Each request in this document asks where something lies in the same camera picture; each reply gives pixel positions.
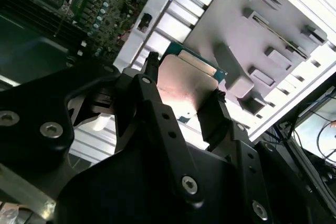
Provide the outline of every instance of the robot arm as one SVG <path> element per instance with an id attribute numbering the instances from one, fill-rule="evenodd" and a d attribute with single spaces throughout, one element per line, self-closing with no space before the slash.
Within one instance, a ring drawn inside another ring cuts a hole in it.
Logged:
<path id="1" fill-rule="evenodd" d="M 188 145 L 156 87 L 158 59 L 149 61 L 144 73 L 122 74 L 82 64 L 1 92 L 7 197 L 61 224 L 333 220 L 333 206 L 318 189 L 310 194 L 275 148 L 250 142 L 222 92 L 197 112 L 208 150 Z M 99 113 L 115 115 L 116 153 L 76 175 L 65 158 L 74 128 Z"/>

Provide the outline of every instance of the green circuit board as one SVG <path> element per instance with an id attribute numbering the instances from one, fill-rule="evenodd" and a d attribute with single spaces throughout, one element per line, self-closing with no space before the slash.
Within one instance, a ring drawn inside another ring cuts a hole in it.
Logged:
<path id="1" fill-rule="evenodd" d="M 114 61 L 147 0 L 75 0 L 74 21 L 96 57 Z"/>
<path id="2" fill-rule="evenodd" d="M 32 0 L 58 16 L 60 29 L 65 23 L 85 34 L 74 57 L 95 57 L 114 62 L 148 0 Z"/>

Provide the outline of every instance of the screw hole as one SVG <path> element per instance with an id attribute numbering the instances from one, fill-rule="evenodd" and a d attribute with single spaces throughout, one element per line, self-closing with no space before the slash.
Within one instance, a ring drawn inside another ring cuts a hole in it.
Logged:
<path id="1" fill-rule="evenodd" d="M 4 114 L 4 115 L 1 117 L 1 120 L 2 120 L 2 121 L 11 122 L 11 121 L 13 121 L 13 117 L 12 117 L 11 115 Z"/>
<path id="2" fill-rule="evenodd" d="M 172 131 L 169 131 L 168 132 L 168 135 L 171 137 L 171 138 L 176 138 L 176 133 L 175 132 L 172 132 Z"/>
<path id="3" fill-rule="evenodd" d="M 256 171 L 252 166 L 250 166 L 249 168 L 250 168 L 250 171 L 251 171 L 253 174 L 256 174 L 256 173 L 257 173 L 257 171 Z"/>
<path id="4" fill-rule="evenodd" d="M 56 133 L 56 132 L 57 132 L 57 129 L 56 129 L 56 127 L 54 127 L 54 126 L 49 126 L 49 127 L 47 127 L 47 132 L 50 132 L 50 133 Z"/>
<path id="5" fill-rule="evenodd" d="M 169 115 L 167 115 L 166 113 L 162 113 L 162 117 L 167 119 L 167 120 L 170 118 Z"/>
<path id="6" fill-rule="evenodd" d="M 194 188 L 194 184 L 191 181 L 187 181 L 186 184 L 190 189 Z"/>
<path id="7" fill-rule="evenodd" d="M 259 215 L 263 215 L 264 214 L 264 211 L 262 210 L 262 208 L 261 207 L 257 207 L 257 213 L 259 214 Z"/>
<path id="8" fill-rule="evenodd" d="M 142 81 L 148 84 L 151 83 L 151 80 L 146 77 L 142 77 Z"/>
<path id="9" fill-rule="evenodd" d="M 231 157 L 231 155 L 227 155 L 227 156 L 225 157 L 225 159 L 226 159 L 229 163 L 232 163 L 232 157 Z"/>

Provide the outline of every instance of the cable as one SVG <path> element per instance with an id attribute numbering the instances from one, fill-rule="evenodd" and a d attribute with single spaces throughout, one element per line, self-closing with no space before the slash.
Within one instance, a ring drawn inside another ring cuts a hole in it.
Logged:
<path id="1" fill-rule="evenodd" d="M 308 112 L 313 113 L 313 114 L 315 114 L 315 115 L 321 117 L 322 119 L 324 119 L 324 120 L 326 120 L 326 121 L 328 121 L 328 122 L 331 122 L 331 123 L 334 122 L 334 121 L 331 121 L 331 120 L 329 120 L 329 119 L 327 119 L 327 118 L 321 116 L 320 114 L 318 114 L 318 113 L 316 113 L 316 112 L 314 112 L 314 111 L 312 111 L 312 110 L 308 110 Z"/>
<path id="2" fill-rule="evenodd" d="M 26 221 L 25 221 L 24 224 L 28 224 L 33 216 L 34 216 L 34 212 L 32 211 L 32 212 L 30 213 L 30 215 L 28 216 L 28 218 L 26 219 Z"/>
<path id="3" fill-rule="evenodd" d="M 263 142 L 266 142 L 266 143 L 269 143 L 269 144 L 274 144 L 274 145 L 281 145 L 281 146 L 282 146 L 281 143 L 275 143 L 275 142 L 268 141 L 268 140 L 266 140 L 264 137 L 262 137 L 262 139 L 263 139 L 263 140 L 261 140 L 261 141 L 263 141 Z"/>
<path id="4" fill-rule="evenodd" d="M 272 141 L 270 135 L 268 135 L 268 141 L 269 141 L 270 143 L 273 143 L 273 141 Z"/>
<path id="5" fill-rule="evenodd" d="M 273 139 L 275 139 L 276 141 L 281 142 L 281 139 L 280 139 L 280 138 L 276 137 L 274 134 L 270 133 L 268 130 L 265 131 L 265 133 L 266 133 L 268 136 L 270 136 L 270 137 L 272 137 Z"/>
<path id="6" fill-rule="evenodd" d="M 327 155 L 327 158 L 329 158 L 332 154 L 336 152 L 336 149 L 334 149 L 330 154 Z"/>
<path id="7" fill-rule="evenodd" d="M 5 204 L 6 204 L 6 202 L 1 202 L 1 204 L 0 204 L 0 211 L 4 208 L 4 206 L 5 206 Z"/>
<path id="8" fill-rule="evenodd" d="M 336 161 L 330 159 L 328 156 L 325 156 L 325 155 L 322 153 L 321 148 L 320 148 L 320 135 L 321 135 L 321 133 L 324 131 L 324 129 L 325 129 L 326 127 L 328 127 L 328 126 L 329 126 L 331 123 L 333 123 L 333 122 L 335 122 L 335 121 L 331 121 L 331 122 L 327 123 L 325 126 L 322 127 L 322 129 L 320 130 L 319 134 L 317 135 L 316 145 L 317 145 L 317 149 L 318 149 L 318 151 L 321 153 L 321 155 L 324 157 L 325 160 L 329 160 L 329 161 L 331 161 L 331 162 L 333 162 L 333 163 L 336 163 Z"/>
<path id="9" fill-rule="evenodd" d="M 272 129 L 272 134 L 275 135 L 276 133 L 274 132 L 274 128 L 273 128 L 273 126 L 271 127 L 271 129 Z"/>
<path id="10" fill-rule="evenodd" d="M 301 148 L 303 149 L 303 146 L 302 146 L 302 142 L 301 142 L 300 136 L 299 136 L 299 134 L 297 133 L 296 130 L 294 130 L 294 134 L 293 134 L 293 136 L 294 136 L 294 140 L 296 141 L 295 134 L 297 134 L 297 136 L 298 136 L 298 140 L 299 140 L 299 143 L 300 143 L 300 146 L 301 146 Z"/>

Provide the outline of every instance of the motherboard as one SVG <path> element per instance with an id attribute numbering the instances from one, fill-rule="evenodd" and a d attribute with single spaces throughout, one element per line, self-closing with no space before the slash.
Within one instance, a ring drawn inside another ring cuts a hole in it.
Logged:
<path id="1" fill-rule="evenodd" d="M 69 64 L 113 63 L 148 0 L 0 0 L 0 12 L 69 50 Z"/>

